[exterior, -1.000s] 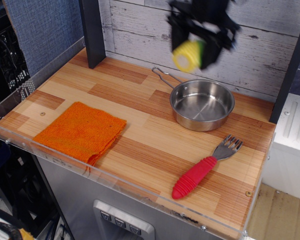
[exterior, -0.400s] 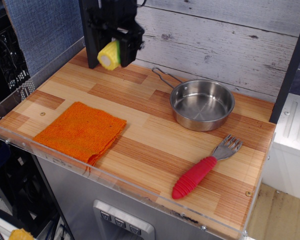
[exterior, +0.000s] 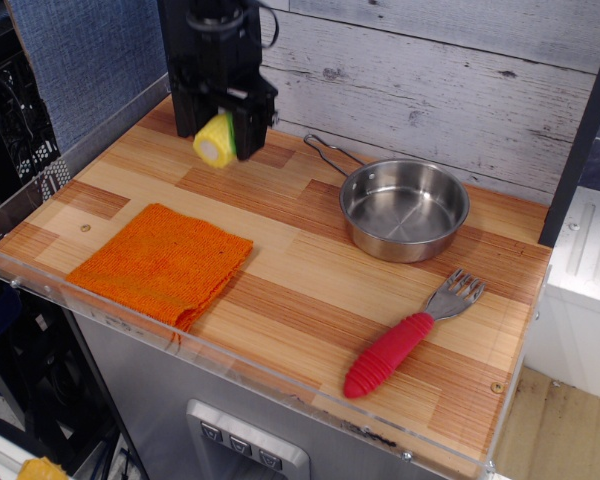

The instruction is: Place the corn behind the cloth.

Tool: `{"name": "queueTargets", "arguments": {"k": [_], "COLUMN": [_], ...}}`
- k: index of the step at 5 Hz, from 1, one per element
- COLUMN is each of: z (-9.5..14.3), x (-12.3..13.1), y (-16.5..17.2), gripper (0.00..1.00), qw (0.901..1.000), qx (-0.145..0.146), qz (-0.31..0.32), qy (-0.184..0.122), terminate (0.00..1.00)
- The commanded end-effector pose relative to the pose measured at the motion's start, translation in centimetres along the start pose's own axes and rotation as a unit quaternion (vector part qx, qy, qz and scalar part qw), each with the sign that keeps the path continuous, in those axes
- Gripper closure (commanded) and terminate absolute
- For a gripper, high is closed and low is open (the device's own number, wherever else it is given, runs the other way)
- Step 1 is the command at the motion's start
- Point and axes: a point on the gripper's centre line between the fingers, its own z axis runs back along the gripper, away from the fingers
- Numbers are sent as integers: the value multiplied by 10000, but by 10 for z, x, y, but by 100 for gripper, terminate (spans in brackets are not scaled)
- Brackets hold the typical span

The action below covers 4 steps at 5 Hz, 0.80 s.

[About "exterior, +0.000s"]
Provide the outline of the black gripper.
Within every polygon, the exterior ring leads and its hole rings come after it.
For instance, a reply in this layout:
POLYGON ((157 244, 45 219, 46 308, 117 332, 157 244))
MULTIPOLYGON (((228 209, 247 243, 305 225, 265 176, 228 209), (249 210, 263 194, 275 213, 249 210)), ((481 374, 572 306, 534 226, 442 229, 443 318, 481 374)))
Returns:
POLYGON ((174 89, 177 134, 195 136, 234 93, 231 110, 237 158, 248 160, 264 147, 277 120, 277 89, 260 74, 263 51, 279 35, 273 9, 261 1, 188 1, 191 60, 185 70, 188 90, 174 89))

